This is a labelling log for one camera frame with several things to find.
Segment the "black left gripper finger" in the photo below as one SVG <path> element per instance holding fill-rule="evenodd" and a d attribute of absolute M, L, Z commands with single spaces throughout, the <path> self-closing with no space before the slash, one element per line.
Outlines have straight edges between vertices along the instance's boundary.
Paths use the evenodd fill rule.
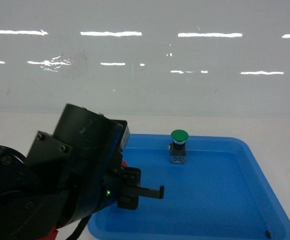
<path fill-rule="evenodd" d="M 139 187 L 137 191 L 138 191 L 137 194 L 142 197 L 153 198 L 153 199 L 163 199 L 164 193 L 165 193 L 165 187 L 163 185 L 161 185 L 159 189 Z"/>

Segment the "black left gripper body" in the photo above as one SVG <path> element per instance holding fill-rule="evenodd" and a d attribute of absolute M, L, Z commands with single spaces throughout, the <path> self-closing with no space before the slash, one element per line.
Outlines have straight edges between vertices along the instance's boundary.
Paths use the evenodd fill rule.
<path fill-rule="evenodd" d="M 107 170 L 101 181 L 101 195 L 95 212 L 116 203 L 118 208 L 136 210 L 139 196 L 126 193 L 125 187 L 139 187 L 141 170 L 135 167 L 124 167 L 116 171 Z"/>

